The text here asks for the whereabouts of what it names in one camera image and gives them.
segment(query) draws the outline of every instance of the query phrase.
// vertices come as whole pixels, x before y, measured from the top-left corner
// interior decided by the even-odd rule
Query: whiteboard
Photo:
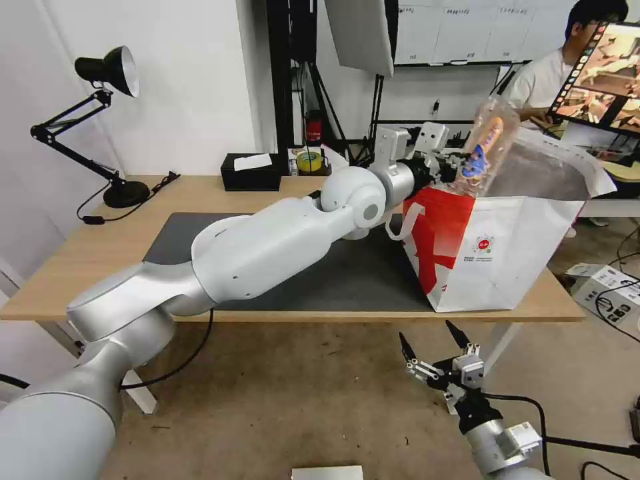
[[[576,0],[400,0],[396,65],[522,62],[564,42]]]

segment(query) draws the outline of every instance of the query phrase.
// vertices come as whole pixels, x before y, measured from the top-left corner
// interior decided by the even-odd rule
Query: bag handle
[[[415,225],[416,220],[418,220],[418,215],[424,215],[425,208],[419,203],[412,203],[407,210],[407,214],[405,215],[404,220],[402,220],[402,227],[400,227],[400,233],[397,235],[391,231],[391,216],[389,216],[387,222],[385,223],[385,228],[387,230],[387,234],[391,240],[404,240],[407,238],[411,231],[413,230],[413,226]]]

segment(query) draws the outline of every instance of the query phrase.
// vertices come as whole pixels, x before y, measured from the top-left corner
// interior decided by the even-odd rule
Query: tape roll
[[[308,173],[320,170],[323,166],[322,155],[314,151],[307,153],[305,150],[304,152],[299,153],[295,158],[295,162],[298,165],[298,170]]]

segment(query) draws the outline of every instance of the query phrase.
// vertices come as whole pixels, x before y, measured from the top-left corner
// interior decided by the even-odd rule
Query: monitor
[[[640,25],[598,25],[549,114],[640,137]]]

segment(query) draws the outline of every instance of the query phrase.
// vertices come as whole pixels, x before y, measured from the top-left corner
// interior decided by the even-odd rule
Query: black lamp shade
[[[133,56],[125,46],[114,48],[102,60],[80,57],[75,61],[75,71],[84,80],[108,82],[132,97],[137,97],[140,92]]]

